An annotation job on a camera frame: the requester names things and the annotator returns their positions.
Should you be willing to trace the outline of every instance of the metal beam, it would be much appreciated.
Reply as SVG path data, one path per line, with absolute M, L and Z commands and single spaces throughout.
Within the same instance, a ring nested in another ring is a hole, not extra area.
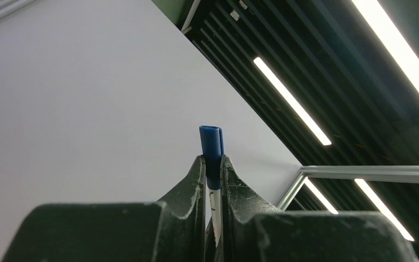
M 181 32 L 183 34 L 185 34 L 184 31 L 188 27 L 190 27 L 190 22 L 192 22 L 192 19 L 194 18 L 195 12 L 196 12 L 196 10 L 198 8 L 198 5 L 200 4 L 200 1 L 201 0 L 194 0 L 194 2 L 192 3 L 192 6 L 190 7 L 190 10 L 189 10 L 189 14 L 185 18 L 184 25 L 181 28 Z
M 285 192 L 280 197 L 279 201 L 277 201 L 277 208 L 285 211 L 286 208 L 290 205 L 290 203 L 295 198 L 298 191 L 300 191 L 305 180 L 306 180 L 306 176 L 304 175 L 304 172 L 302 172 L 300 169 L 298 173 L 296 174 L 295 179 L 293 179 L 290 182 Z
M 419 165 L 303 166 L 300 171 L 313 178 L 361 178 L 367 181 L 419 183 Z

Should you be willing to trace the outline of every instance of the ceiling light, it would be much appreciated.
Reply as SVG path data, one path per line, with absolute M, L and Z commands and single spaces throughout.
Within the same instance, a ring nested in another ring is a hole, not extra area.
M 377 0 L 352 0 L 388 52 L 419 92 L 419 59 Z
M 312 120 L 309 114 L 304 110 L 304 108 L 298 103 L 298 101 L 293 97 L 293 95 L 286 89 L 286 87 L 280 82 L 280 80 L 274 75 L 270 68 L 264 63 L 264 61 L 257 57 L 253 62 L 261 70 L 264 76 L 269 79 L 271 84 L 279 91 L 282 97 L 287 101 L 287 103 L 293 108 L 293 110 L 300 116 L 306 126 L 314 133 L 314 135 L 319 139 L 319 141 L 324 145 L 331 145 L 332 142 L 325 133 L 319 128 L 319 126 Z
M 330 213 L 335 214 L 335 215 L 338 214 L 338 211 L 332 206 L 332 204 L 330 204 L 330 202 L 328 202 L 325 196 L 322 195 L 322 193 L 320 193 L 320 191 L 315 187 L 314 184 L 312 184 L 312 182 L 310 182 L 310 180 L 307 177 L 304 180 L 304 184 L 319 199 L 319 201 L 322 202 L 322 204 L 330 211 Z
M 372 203 L 376 206 L 376 208 L 380 210 L 380 212 L 386 218 L 388 218 L 391 221 L 391 223 L 394 224 L 394 226 L 399 230 L 402 236 L 409 241 L 414 241 L 414 238 L 409 234 L 409 232 L 407 232 L 407 230 L 402 226 L 399 220 L 397 220 L 397 218 L 393 215 L 393 213 L 391 213 L 388 207 L 386 207 L 386 205 L 375 194 L 375 192 L 373 192 L 373 190 L 369 187 L 369 185 L 363 179 L 360 179 L 360 178 L 354 179 L 354 181 L 362 189 L 362 191 L 364 191 L 364 193 L 372 201 Z

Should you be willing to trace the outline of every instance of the ceiling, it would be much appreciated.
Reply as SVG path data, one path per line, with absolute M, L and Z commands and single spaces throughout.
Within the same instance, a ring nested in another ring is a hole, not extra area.
M 203 1 L 188 39 L 303 165 L 419 165 L 419 93 L 350 0 Z M 419 1 L 379 0 L 419 57 Z M 234 19 L 231 13 L 236 12 Z M 327 134 L 324 146 L 253 62 Z M 342 210 L 373 210 L 352 181 L 313 179 Z M 414 232 L 419 184 L 370 182 Z M 321 210 L 300 191 L 289 209 Z
M 174 25 L 181 29 L 193 0 L 152 0 L 152 2 Z

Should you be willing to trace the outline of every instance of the blue pen cap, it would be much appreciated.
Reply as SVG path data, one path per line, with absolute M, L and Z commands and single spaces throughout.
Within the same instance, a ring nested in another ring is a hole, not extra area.
M 221 188 L 219 167 L 224 154 L 222 129 L 219 127 L 200 127 L 201 148 L 206 162 L 206 182 L 209 189 Z

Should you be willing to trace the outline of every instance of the white wall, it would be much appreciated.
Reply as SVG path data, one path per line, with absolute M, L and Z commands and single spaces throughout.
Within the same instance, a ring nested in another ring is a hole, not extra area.
M 269 201 L 300 167 L 151 1 L 41 0 L 1 21 L 0 257 L 39 204 L 158 199 L 202 124 Z

